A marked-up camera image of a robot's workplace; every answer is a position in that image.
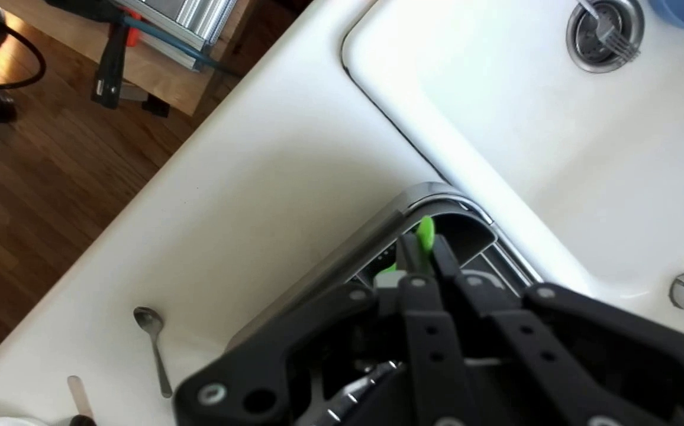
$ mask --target sink drain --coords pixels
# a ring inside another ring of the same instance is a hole
[[[636,0],[592,0],[592,7],[600,17],[607,17],[631,45],[642,48],[645,22]],[[596,19],[580,6],[568,22],[568,52],[573,61],[590,75],[614,71],[624,65],[598,43]]]

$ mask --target red object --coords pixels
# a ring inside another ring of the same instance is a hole
[[[142,14],[132,11],[126,11],[126,14],[130,14],[132,19],[142,19]],[[142,43],[140,30],[128,30],[126,48],[136,48],[140,43]]]

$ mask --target black tool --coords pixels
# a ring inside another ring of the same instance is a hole
[[[116,11],[114,22],[108,25],[108,40],[103,45],[93,91],[93,101],[112,109],[116,109],[121,103],[126,43],[128,43],[126,13]]]

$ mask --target sink basin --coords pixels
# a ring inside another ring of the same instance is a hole
[[[571,59],[573,0],[383,0],[343,61],[549,280],[677,328],[667,289],[684,272],[684,31],[642,7],[642,54],[611,75]]]

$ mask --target screw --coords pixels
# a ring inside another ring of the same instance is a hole
[[[611,418],[592,418],[587,422],[587,426],[622,426],[619,422],[611,420]]]
[[[454,420],[454,418],[439,418],[436,422],[436,426],[463,426],[463,424],[458,420]]]
[[[222,383],[207,383],[198,390],[201,406],[220,406],[226,399],[226,388]]]
[[[536,289],[536,296],[542,296],[542,298],[556,298],[556,291],[549,289],[549,288],[539,288],[539,289]]]
[[[482,288],[482,280],[480,277],[469,277],[467,284]]]
[[[352,289],[352,291],[347,295],[347,298],[351,298],[351,302],[364,302],[364,298],[367,298],[367,291]]]
[[[412,288],[417,288],[417,289],[420,289],[426,284],[427,284],[426,280],[412,280]]]

